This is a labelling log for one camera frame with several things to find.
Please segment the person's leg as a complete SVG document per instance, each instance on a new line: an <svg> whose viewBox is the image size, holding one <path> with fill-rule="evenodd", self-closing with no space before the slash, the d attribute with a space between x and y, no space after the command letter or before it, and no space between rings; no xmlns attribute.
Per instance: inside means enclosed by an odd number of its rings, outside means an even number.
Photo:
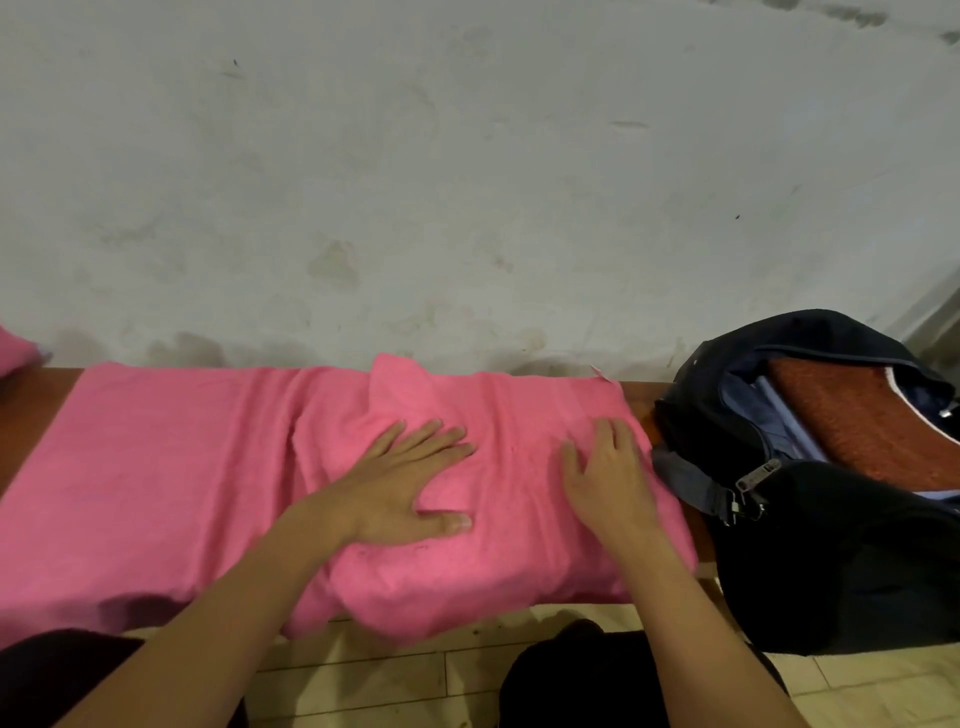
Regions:
<svg viewBox="0 0 960 728"><path fill-rule="evenodd" d="M747 643L787 693L779 672ZM526 648L498 693L498 728L671 728L645 631L576 620Z"/></svg>
<svg viewBox="0 0 960 728"><path fill-rule="evenodd" d="M54 728L147 640L65 628L0 649L0 728ZM225 728L250 728L243 698Z"/></svg>

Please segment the rust brown towel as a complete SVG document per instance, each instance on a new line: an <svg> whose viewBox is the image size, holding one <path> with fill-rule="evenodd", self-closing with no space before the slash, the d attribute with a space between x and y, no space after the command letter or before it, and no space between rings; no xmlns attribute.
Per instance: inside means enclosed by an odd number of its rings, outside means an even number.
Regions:
<svg viewBox="0 0 960 728"><path fill-rule="evenodd" d="M910 403L894 368L777 358L768 371L828 462L915 494L960 494L960 434Z"/></svg>

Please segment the person's left hand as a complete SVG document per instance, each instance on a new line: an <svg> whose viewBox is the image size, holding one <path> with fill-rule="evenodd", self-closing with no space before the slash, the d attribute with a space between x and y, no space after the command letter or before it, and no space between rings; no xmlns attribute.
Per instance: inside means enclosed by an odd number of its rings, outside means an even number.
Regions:
<svg viewBox="0 0 960 728"><path fill-rule="evenodd" d="M384 456L365 459L365 451L339 479L292 505L284 522L302 535L319 537L317 552L323 555L357 543L394 547L452 537L417 536L416 518L417 514L455 512L418 508L426 486L453 466L442 472L421 472L411 464L416 445L448 430L437 418L413 431L406 427ZM475 446L467 442L467 458L474 452Z"/></svg>

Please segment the person's left leg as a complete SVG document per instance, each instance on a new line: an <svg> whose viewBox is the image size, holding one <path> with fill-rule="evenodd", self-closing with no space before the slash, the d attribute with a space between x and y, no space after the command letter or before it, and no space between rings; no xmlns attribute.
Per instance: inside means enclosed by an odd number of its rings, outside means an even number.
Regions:
<svg viewBox="0 0 960 728"><path fill-rule="evenodd" d="M65 628L0 649L0 728L54 728L147 640ZM250 728L243 698L225 728Z"/></svg>

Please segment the large pink towel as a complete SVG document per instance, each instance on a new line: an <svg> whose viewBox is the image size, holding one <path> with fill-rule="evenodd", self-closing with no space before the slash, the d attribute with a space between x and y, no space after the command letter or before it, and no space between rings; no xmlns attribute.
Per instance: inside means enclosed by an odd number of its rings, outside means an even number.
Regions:
<svg viewBox="0 0 960 728"><path fill-rule="evenodd" d="M342 550L284 636L347 613L412 644L538 604L624 603L560 483L559 444L588 453L597 418L622 419L649 456L620 385L599 374L437 374L388 354L369 371L90 368L0 497L0 649L167 623L397 421L465 429L474 455L417 504L472 528Z"/></svg>

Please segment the dark navy bag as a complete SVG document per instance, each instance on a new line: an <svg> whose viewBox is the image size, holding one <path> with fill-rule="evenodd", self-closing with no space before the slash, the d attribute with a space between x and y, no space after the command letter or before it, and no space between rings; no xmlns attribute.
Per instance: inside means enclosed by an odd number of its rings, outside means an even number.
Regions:
<svg viewBox="0 0 960 728"><path fill-rule="evenodd" d="M769 363L894 368L908 402L960 434L960 392L899 341L845 314L798 310L699 346L654 406L654 471L699 511L747 638L801 656L960 643L960 493L905 491L828 461L776 392ZM721 489L767 460L756 522L714 517Z"/></svg>

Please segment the person's right forearm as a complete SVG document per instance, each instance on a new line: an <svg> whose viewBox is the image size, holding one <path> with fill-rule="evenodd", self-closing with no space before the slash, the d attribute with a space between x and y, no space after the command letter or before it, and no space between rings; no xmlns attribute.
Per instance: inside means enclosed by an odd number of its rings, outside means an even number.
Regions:
<svg viewBox="0 0 960 728"><path fill-rule="evenodd" d="M671 728L810 728L660 530L604 540L654 657Z"/></svg>

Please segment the person's right leg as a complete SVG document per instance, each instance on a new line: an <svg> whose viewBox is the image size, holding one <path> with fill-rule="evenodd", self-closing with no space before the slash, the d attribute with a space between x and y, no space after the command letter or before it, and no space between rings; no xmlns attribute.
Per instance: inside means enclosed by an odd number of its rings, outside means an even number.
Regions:
<svg viewBox="0 0 960 728"><path fill-rule="evenodd" d="M747 643L787 693L779 672ZM498 728L671 728L645 631L576 620L526 648L498 693Z"/></svg>

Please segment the small pink cloth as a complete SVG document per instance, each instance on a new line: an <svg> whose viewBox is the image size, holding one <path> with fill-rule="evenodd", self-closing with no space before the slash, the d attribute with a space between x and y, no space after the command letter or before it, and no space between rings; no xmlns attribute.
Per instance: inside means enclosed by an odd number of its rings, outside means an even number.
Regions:
<svg viewBox="0 0 960 728"><path fill-rule="evenodd" d="M24 369L44 364L49 352L0 324L0 381Z"/></svg>

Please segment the person's right hand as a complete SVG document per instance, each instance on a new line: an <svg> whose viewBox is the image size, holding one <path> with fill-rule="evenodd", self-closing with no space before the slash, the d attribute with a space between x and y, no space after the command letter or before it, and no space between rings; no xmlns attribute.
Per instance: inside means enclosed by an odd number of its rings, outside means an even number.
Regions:
<svg viewBox="0 0 960 728"><path fill-rule="evenodd" d="M579 521L604 550L622 560L662 533L658 508L646 482L636 438L634 474L622 473L614 457L611 419L595 418L593 427L591 450L581 461L582 490L565 495Z"/></svg>

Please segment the person's left forearm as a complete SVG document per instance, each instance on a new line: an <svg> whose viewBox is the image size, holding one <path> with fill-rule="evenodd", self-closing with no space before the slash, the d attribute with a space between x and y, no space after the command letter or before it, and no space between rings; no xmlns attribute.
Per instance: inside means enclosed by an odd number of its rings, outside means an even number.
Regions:
<svg viewBox="0 0 960 728"><path fill-rule="evenodd" d="M342 545L286 515L54 728L226 728L306 586Z"/></svg>

